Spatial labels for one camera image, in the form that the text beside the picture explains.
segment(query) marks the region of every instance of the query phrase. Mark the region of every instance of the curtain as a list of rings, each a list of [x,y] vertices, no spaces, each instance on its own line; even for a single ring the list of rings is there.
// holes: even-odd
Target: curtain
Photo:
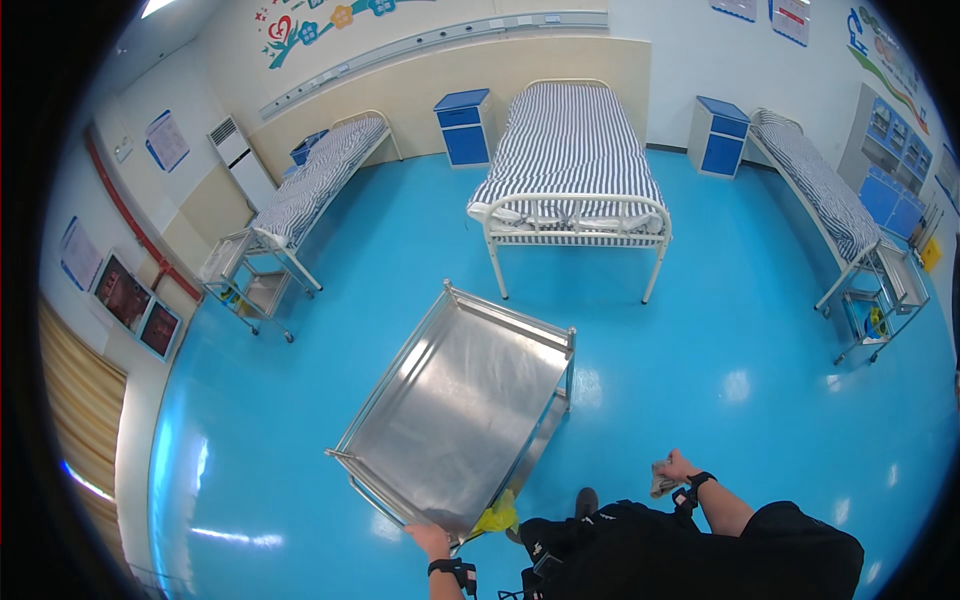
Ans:
[[[127,376],[84,344],[45,299],[40,300],[39,325],[47,398],[63,458],[75,473],[77,494],[105,546],[131,574],[113,501],[113,464]]]

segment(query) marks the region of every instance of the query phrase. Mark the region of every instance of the blue floor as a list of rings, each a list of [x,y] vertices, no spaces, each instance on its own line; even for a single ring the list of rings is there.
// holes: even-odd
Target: blue floor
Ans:
[[[517,500],[520,516],[562,519],[583,486],[601,502],[670,511],[669,498],[648,495],[650,464],[678,446],[755,509],[790,499],[856,536],[866,550],[857,597],[872,597],[922,527],[957,443],[940,306],[876,364],[857,348],[834,367],[849,329],[839,307],[825,321],[812,305],[836,266],[809,218],[788,218],[799,202],[780,176],[744,167],[712,179],[683,155],[648,155],[674,222],[648,305],[652,252],[500,251],[507,304],[578,331],[579,394]],[[325,290],[312,301],[288,292],[280,318],[292,345],[267,325],[251,336],[217,302],[197,311],[151,464],[154,569],[170,589],[427,597],[421,552],[323,451],[444,277],[500,301],[464,211],[484,175],[452,171],[443,155],[358,172],[301,253]],[[519,589],[528,565],[502,535],[461,556],[477,564],[486,600]]]

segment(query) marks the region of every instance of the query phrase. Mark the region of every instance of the stainless steel trolley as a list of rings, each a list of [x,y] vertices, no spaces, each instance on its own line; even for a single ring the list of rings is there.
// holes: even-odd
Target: stainless steel trolley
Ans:
[[[250,257],[264,254],[273,256],[280,266],[279,270],[261,272],[253,267]],[[242,286],[237,283],[241,268],[249,274]],[[258,335],[260,330],[251,320],[266,320],[282,329],[283,337],[293,343],[293,334],[274,319],[276,307],[291,278],[303,288],[308,298],[313,299],[313,291],[280,259],[268,241],[255,229],[247,228],[217,242],[201,267],[197,281],[244,322],[253,335]]]
[[[445,279],[325,453],[397,527],[437,523],[456,551],[504,490],[520,492],[568,410],[575,336]]]
[[[876,279],[878,289],[851,287],[861,274],[872,275],[870,280]],[[853,343],[837,356],[834,365],[843,362],[847,353],[857,346],[876,346],[870,357],[870,362],[875,363],[880,351],[893,342],[930,302],[913,255],[879,243],[864,256],[839,293],[853,333]],[[869,325],[868,321],[872,307],[878,308],[882,315],[876,325]],[[824,309],[823,315],[829,319],[829,307]],[[906,321],[898,324],[898,318],[905,315],[909,315]]]

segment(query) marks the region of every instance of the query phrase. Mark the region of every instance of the pillow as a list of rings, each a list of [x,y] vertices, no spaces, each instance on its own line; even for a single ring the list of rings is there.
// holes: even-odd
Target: pillow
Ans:
[[[756,110],[756,116],[759,117],[759,125],[783,125],[785,127],[793,128],[800,133],[804,132],[804,128],[800,126],[800,123],[791,121],[784,116],[780,116],[770,109],[758,108]]]

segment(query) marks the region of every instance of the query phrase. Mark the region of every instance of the floor-standing air conditioner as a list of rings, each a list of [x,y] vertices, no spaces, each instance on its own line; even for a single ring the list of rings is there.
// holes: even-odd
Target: floor-standing air conditioner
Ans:
[[[276,186],[232,115],[215,127],[207,137],[217,148],[220,158],[230,170],[233,180],[247,196],[252,208],[256,212],[266,208],[276,193]]]

